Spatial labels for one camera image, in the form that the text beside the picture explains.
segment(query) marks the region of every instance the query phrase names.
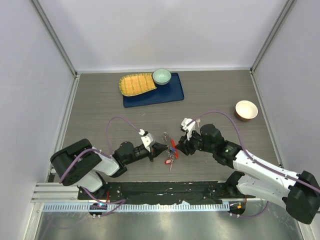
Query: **brown bowl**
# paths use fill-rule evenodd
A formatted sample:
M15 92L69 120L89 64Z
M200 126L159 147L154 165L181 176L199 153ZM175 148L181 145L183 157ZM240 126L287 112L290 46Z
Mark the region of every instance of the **brown bowl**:
M258 115L258 108L253 102L242 100L235 105L234 114L241 121L247 122Z

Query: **key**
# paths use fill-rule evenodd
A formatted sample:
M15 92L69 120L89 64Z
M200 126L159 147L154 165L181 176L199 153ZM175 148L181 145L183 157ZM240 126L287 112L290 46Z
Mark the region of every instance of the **key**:
M200 118L197 118L195 121L198 124L198 128L200 128L200 122L201 122Z

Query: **metal sheet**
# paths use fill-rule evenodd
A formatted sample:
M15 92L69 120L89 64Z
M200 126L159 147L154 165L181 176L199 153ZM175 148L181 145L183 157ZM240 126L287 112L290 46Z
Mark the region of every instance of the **metal sheet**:
M262 210L265 202L250 201L245 214ZM36 240L43 237L51 221L68 227L88 217L84 212L42 213ZM297 222L274 204L260 217L243 219L227 212L116 213L101 219L86 219L70 229L47 228L44 240L302 240Z

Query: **bowl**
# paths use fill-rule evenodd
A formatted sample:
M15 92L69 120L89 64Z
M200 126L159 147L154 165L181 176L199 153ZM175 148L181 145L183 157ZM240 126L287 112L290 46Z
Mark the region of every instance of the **bowl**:
M167 69L158 69L152 74L154 82L158 85L165 85L171 79L171 73Z
M258 108L253 102L242 100L235 105L235 116L241 121L249 121L257 115Z

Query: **blue tray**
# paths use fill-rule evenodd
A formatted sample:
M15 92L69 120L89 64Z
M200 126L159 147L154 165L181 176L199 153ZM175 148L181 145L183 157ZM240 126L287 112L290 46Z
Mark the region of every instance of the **blue tray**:
M156 84L156 89L137 96L123 96L123 106L132 108L151 104L162 104L185 99L184 91L178 73L171 73L171 79L166 85Z

